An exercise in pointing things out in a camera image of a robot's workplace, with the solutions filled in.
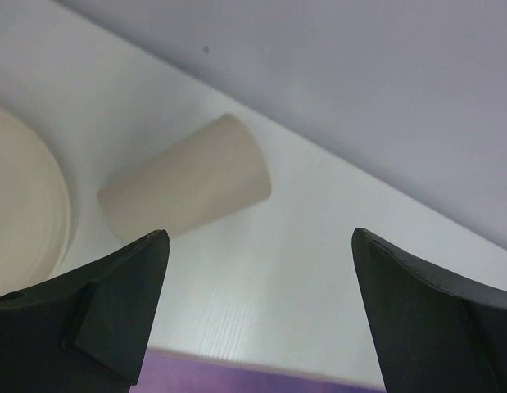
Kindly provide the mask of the purple Elsa placemat cloth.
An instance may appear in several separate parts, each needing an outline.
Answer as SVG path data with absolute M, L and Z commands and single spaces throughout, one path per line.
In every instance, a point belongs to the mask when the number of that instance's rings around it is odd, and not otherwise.
M 375 388 L 284 374 L 276 369 L 149 349 L 132 392 L 375 392 Z

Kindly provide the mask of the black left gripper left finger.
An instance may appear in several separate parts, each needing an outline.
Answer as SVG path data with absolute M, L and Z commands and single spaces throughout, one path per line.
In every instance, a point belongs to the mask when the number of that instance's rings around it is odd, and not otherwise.
M 138 383 L 170 238 L 0 297 L 0 392 L 128 392 Z

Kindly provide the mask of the cream round plate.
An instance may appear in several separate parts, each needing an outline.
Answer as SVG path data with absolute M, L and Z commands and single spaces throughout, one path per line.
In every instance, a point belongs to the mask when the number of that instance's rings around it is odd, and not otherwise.
M 0 296 L 49 279 L 70 230 L 70 194 L 54 155 L 0 107 Z

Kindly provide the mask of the cream beige cup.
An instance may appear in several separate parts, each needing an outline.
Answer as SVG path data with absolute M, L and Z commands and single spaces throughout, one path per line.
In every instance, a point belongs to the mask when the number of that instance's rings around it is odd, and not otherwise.
M 184 234 L 271 192 L 259 143 L 237 116 L 224 114 L 108 183 L 98 200 L 110 230 L 127 244 L 159 229 Z

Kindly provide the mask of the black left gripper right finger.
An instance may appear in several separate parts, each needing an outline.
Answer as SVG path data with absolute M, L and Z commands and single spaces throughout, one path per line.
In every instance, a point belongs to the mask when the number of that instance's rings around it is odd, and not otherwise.
M 356 277 L 388 392 L 507 392 L 507 291 L 357 228 Z

